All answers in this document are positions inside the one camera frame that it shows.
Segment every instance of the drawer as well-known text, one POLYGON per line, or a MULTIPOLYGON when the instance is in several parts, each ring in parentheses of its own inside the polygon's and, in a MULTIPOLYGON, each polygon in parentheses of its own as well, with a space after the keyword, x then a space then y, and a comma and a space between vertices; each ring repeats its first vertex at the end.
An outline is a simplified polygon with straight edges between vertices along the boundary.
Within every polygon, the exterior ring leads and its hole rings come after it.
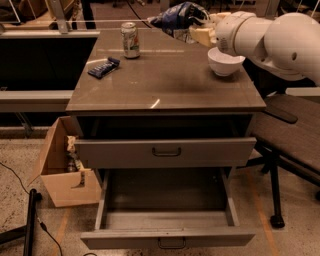
POLYGON ((78 116, 85 139, 191 139, 244 137, 252 115, 151 114, 78 116))
POLYGON ((77 152, 90 168, 243 166, 255 138, 179 140, 78 140, 77 152))
POLYGON ((244 246, 226 176, 219 168, 106 171, 89 249, 244 246))

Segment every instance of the small box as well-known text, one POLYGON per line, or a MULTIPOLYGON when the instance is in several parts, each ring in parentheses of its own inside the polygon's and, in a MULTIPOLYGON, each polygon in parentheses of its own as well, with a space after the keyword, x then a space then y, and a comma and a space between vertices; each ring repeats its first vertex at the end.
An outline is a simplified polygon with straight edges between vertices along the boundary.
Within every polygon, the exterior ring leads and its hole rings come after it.
POLYGON ((65 137, 77 136, 71 117, 60 117, 48 130, 30 183, 39 175, 56 207, 98 203, 101 185, 95 172, 67 173, 65 137))

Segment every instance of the table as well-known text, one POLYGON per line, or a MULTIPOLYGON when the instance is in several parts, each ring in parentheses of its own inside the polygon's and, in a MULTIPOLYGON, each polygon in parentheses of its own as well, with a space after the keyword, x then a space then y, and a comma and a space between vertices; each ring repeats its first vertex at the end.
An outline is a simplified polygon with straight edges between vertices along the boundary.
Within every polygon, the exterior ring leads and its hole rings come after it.
POLYGON ((265 104, 243 68, 218 77, 198 44, 139 30, 141 56, 123 56, 120 30, 102 31, 67 106, 86 167, 103 170, 90 249, 247 244, 228 188, 248 160, 265 104), (108 56, 120 67, 87 71, 108 56))

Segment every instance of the black tripod leg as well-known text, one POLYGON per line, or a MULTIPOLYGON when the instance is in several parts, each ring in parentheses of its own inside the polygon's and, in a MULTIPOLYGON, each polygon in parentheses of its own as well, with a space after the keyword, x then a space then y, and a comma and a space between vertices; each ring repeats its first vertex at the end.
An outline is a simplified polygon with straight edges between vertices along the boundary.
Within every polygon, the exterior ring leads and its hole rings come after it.
POLYGON ((26 234, 26 226, 15 228, 0 234, 0 244, 8 243, 10 241, 24 237, 26 234))
POLYGON ((32 255, 34 221, 36 216, 36 202, 41 199, 42 199, 42 196, 40 193, 37 193, 35 189, 30 190, 27 225, 26 225, 26 237, 24 241, 24 252, 23 252, 24 256, 32 255))

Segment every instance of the white bowl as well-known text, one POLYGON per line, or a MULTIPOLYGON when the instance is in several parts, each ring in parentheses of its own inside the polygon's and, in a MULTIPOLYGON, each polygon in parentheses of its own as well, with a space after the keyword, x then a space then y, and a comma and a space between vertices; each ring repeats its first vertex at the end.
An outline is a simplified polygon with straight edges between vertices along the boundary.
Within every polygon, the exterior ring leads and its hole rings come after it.
POLYGON ((245 57, 230 56, 219 51, 218 47, 214 47, 208 51, 208 61, 211 69, 218 76, 229 76, 239 70, 245 57))

